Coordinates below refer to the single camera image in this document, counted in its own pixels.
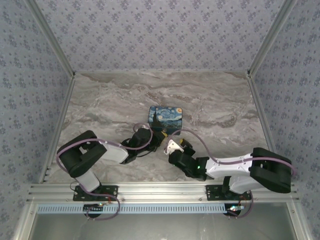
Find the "grey metal lower panel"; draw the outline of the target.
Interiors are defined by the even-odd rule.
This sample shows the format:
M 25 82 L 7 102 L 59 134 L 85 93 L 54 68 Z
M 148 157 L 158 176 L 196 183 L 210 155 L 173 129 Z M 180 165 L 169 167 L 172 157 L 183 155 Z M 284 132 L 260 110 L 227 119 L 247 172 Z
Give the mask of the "grey metal lower panel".
M 28 204 L 12 240 L 317 240 L 293 202 L 255 203 L 243 218 L 222 213 L 121 213 L 93 221 L 68 204 Z

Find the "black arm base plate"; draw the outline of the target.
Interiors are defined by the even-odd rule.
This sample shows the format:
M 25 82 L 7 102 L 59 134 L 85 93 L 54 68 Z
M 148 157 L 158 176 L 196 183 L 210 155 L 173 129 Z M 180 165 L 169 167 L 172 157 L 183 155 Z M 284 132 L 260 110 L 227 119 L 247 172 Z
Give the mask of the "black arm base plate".
M 104 196 L 94 196 L 86 193 L 79 185 L 75 187 L 73 194 L 73 201 L 75 202 L 104 202 L 111 201 L 115 202 L 114 198 L 106 197 L 105 195 L 111 195 L 114 197 L 118 196 L 117 185 L 101 185 L 93 191 L 94 194 L 103 194 Z
M 235 193 L 232 192 L 229 187 L 219 184 L 206 185 L 205 192 L 208 201 L 240 201 L 252 199 L 250 193 Z

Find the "wide aluminium mounting rail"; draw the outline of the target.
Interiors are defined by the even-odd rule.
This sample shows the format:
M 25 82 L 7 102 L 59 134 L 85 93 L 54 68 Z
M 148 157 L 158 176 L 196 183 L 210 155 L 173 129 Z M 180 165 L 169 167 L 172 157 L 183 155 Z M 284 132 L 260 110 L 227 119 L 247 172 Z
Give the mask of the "wide aluminium mounting rail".
M 204 203 L 213 197 L 218 203 L 224 200 L 214 196 L 214 192 L 208 190 L 209 182 L 125 182 L 116 183 L 117 198 L 122 203 Z M 62 184 L 33 184 L 26 197 L 28 203 L 71 203 L 74 191 L 68 183 Z M 265 188 L 252 191 L 255 203 L 291 203 L 299 202 L 295 187 L 291 187 L 291 193 L 281 194 L 271 192 Z

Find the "starry night print tin box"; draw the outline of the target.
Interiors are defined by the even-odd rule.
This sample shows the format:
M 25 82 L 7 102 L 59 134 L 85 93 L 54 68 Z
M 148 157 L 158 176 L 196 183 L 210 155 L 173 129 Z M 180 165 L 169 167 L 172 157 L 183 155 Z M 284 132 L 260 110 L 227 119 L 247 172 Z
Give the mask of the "starry night print tin box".
M 183 109 L 180 107 L 150 106 L 148 124 L 155 132 L 164 132 L 171 135 L 182 129 Z

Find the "aluminium corner post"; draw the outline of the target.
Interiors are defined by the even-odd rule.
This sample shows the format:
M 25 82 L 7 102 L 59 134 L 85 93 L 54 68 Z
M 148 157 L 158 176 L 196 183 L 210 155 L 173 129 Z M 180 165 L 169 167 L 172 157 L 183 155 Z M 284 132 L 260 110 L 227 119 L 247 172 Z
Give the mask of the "aluminium corner post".
M 257 73 L 259 67 L 265 60 L 269 50 L 271 49 L 273 43 L 275 42 L 278 34 L 280 33 L 282 27 L 286 23 L 290 13 L 292 12 L 294 6 L 298 0 L 283 0 L 282 5 L 279 8 L 278 13 L 275 15 L 272 24 L 264 37 L 261 46 L 259 47 L 249 69 L 248 76 L 253 78 Z
M 36 0 L 24 0 L 24 2 L 28 7 L 29 11 L 31 12 L 35 22 L 37 23 L 40 30 L 44 34 L 48 44 L 52 48 L 57 59 L 59 60 L 62 68 L 64 69 L 64 71 L 67 73 L 69 77 L 73 78 L 75 73 L 72 69 L 72 66 L 69 63 L 65 53 L 63 52 L 57 38 L 55 37 L 54 32 L 52 31 L 49 24 L 47 23 L 45 15 L 42 13 Z

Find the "aluminium table side rail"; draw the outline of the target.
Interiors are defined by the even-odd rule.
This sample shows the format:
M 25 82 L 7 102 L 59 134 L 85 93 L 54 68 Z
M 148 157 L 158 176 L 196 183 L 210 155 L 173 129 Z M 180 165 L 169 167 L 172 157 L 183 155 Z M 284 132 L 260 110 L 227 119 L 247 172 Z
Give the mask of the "aluminium table side rail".
M 53 132 L 53 136 L 52 136 L 51 142 L 49 144 L 48 152 L 46 154 L 44 164 L 43 164 L 40 176 L 39 176 L 38 184 L 43 184 L 45 182 L 45 177 L 46 177 L 48 167 L 51 165 L 52 161 L 56 158 L 57 146 L 59 143 L 59 139 L 60 139 L 60 135 L 61 135 L 61 131 L 62 131 L 62 126 L 63 126 L 64 119 L 65 119 L 65 116 L 66 116 L 66 113 L 68 110 L 68 105 L 69 105 L 69 101 L 72 96 L 72 91 L 73 91 L 74 85 L 75 85 L 75 76 L 73 75 L 71 77 L 70 82 L 67 87 L 67 91 L 66 91 L 63 103 L 62 103 L 61 111 L 60 111 L 59 117 L 57 119 L 56 126 L 55 126 L 54 132 Z
M 247 80 L 248 80 L 248 84 L 249 84 L 249 88 L 251 90 L 251 94 L 253 97 L 253 101 L 255 104 L 255 107 L 257 109 L 257 113 L 260 119 L 260 123 L 261 123 L 261 127 L 264 133 L 264 137 L 265 137 L 265 141 L 267 144 L 267 147 L 270 151 L 274 152 L 276 150 L 275 148 L 275 143 L 273 141 L 273 137 L 272 137 L 272 133 L 270 130 L 270 126 L 268 124 L 268 120 L 265 114 L 265 111 L 263 109 L 263 105 L 257 90 L 257 87 L 255 85 L 254 80 L 252 79 L 251 75 L 248 73 L 247 74 Z

